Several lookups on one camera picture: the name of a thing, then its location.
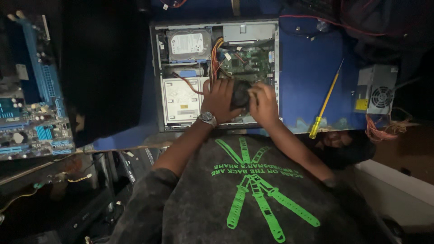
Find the yellow screwdriver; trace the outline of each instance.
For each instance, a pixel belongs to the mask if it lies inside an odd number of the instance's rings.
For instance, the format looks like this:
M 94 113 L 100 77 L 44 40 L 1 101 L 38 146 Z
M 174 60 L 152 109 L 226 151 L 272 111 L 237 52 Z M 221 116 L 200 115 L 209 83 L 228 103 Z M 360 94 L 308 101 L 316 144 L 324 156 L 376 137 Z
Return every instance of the yellow screwdriver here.
M 338 79 L 339 71 L 341 70 L 343 62 L 344 62 L 344 59 L 342 59 L 341 65 L 339 66 L 339 69 L 336 72 L 336 75 L 335 75 L 335 78 L 333 80 L 332 86 L 330 87 L 329 93 L 327 94 L 327 97 L 326 97 L 326 99 L 324 101 L 324 104 L 322 105 L 321 112 L 319 112 L 319 116 L 316 117 L 315 124 L 313 125 L 312 130 L 310 131 L 309 138 L 311 138 L 311 139 L 315 139 L 316 134 L 318 133 L 319 123 L 321 122 L 322 114 L 324 113 L 324 110 L 325 110 L 325 108 L 327 106 L 327 102 L 329 101 L 330 94 L 333 91 L 333 87 L 335 87 L 335 83 L 336 83 L 336 80 Z

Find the yellow wire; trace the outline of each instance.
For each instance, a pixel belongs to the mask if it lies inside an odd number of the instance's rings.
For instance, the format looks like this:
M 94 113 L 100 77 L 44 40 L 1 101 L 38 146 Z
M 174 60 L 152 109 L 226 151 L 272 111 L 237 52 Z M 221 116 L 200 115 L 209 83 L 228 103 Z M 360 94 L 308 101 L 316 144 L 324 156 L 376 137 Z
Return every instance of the yellow wire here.
M 221 47 L 221 45 L 223 45 L 224 41 L 223 41 L 223 37 L 219 37 L 211 51 L 211 67 L 210 67 L 210 78 L 211 78 L 211 82 L 216 79 L 217 77 L 213 77 L 214 72 L 213 72 L 213 63 L 215 62 L 215 56 L 217 55 L 217 50 Z
M 3 213 L 15 200 L 17 200 L 17 199 L 19 199 L 19 198 L 22 198 L 22 197 L 29 197 L 29 196 L 33 196 L 33 195 L 35 195 L 36 194 L 36 192 L 38 191 L 38 189 L 37 188 L 35 188 L 35 191 L 33 192 L 33 193 L 31 193 L 31 194 L 24 194 L 24 195 L 21 195 L 21 196 L 18 196 L 18 197 L 16 197 L 16 198 L 14 198 L 14 199 L 12 199 L 11 201 L 9 201 L 7 204 L 6 204 L 6 206 L 4 207 L 4 208 L 2 208 L 1 210 L 0 210 L 0 214 L 1 213 Z
M 82 181 L 82 180 L 86 180 L 88 177 L 83 177 L 83 178 L 80 178 L 80 179 L 78 179 L 78 180 L 68 180 L 69 182 L 79 182 L 79 181 Z

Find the blue workbench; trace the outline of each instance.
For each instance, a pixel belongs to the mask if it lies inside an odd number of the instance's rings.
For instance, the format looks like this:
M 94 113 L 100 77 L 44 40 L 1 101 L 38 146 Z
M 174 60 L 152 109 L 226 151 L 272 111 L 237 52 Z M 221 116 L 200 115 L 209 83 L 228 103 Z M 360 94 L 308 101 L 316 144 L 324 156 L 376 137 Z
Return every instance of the blue workbench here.
M 156 13 L 155 20 L 183 20 L 188 18 L 208 19 L 232 16 L 230 0 L 187 0 L 180 8 L 163 10 L 160 0 L 152 0 Z M 241 16 L 277 14 L 280 10 L 278 0 L 240 0 Z M 298 14 L 296 10 L 284 10 L 282 14 Z M 316 32 L 316 19 L 280 18 L 281 28 L 289 34 L 300 27 L 302 33 Z M 354 99 L 358 80 L 358 68 L 352 46 L 343 41 L 339 31 L 317 36 L 310 40 L 304 36 L 288 35 L 280 31 L 281 74 L 280 74 L 280 114 L 284 124 L 293 133 L 310 131 L 326 94 L 333 81 L 342 58 L 345 61 L 336 81 L 334 90 L 324 111 L 325 119 L 321 127 L 325 131 L 364 129 L 366 119 L 363 114 L 354 113 Z M 144 95 L 141 121 L 137 127 L 94 142 L 97 150 L 131 148 L 143 144 L 150 135 L 158 132 L 156 124 L 156 101 L 150 86 L 153 83 L 152 57 L 148 52 L 145 73 Z M 249 133 L 263 133 L 250 129 Z

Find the fan grille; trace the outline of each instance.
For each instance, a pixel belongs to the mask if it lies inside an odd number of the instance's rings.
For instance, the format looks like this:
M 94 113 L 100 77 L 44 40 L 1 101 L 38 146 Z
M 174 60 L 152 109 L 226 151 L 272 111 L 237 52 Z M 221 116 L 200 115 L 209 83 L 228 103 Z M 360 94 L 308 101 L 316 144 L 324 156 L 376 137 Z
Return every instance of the fan grille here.
M 380 86 L 371 95 L 372 103 L 380 109 L 389 106 L 392 102 L 392 90 L 386 86 Z

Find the silver watch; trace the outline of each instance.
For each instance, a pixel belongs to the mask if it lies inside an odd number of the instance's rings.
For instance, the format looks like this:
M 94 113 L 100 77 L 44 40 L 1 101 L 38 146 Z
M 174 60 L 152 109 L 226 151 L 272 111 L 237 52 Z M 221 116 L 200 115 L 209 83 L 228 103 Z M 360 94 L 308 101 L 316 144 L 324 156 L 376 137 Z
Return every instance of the silver watch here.
M 216 117 L 210 112 L 203 112 L 199 115 L 198 119 L 202 120 L 205 123 L 208 123 L 215 128 L 217 126 Z

